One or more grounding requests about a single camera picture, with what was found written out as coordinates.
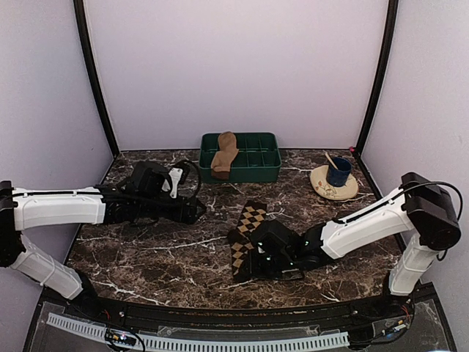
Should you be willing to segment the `brown argyle sock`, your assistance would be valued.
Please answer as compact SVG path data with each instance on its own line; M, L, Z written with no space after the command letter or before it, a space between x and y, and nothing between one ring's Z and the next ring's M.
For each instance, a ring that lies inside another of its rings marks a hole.
M227 234L232 276L235 283L243 283L251 279L251 252L254 246L250 237L266 217L267 205L249 200L240 213L236 227Z

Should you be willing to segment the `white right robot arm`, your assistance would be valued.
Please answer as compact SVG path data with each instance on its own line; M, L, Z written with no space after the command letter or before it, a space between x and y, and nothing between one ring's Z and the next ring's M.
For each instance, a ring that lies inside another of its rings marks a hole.
M415 172L372 205L341 219L316 224L302 235L276 220L262 222L251 234L249 272L259 279L296 280L389 235L411 231L413 236L391 270L385 293L374 312L391 317L412 293L434 260L441 260L461 238L459 219L448 192L453 186L430 181Z

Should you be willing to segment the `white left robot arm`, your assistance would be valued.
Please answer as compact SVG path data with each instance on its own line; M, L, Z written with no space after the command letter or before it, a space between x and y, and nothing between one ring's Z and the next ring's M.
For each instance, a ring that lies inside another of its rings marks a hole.
M1 182L1 266L20 271L68 301L88 320L103 314L92 283L34 245L23 231L62 224L120 224L140 218L194 224L206 211L196 195L137 194L117 187L30 191Z

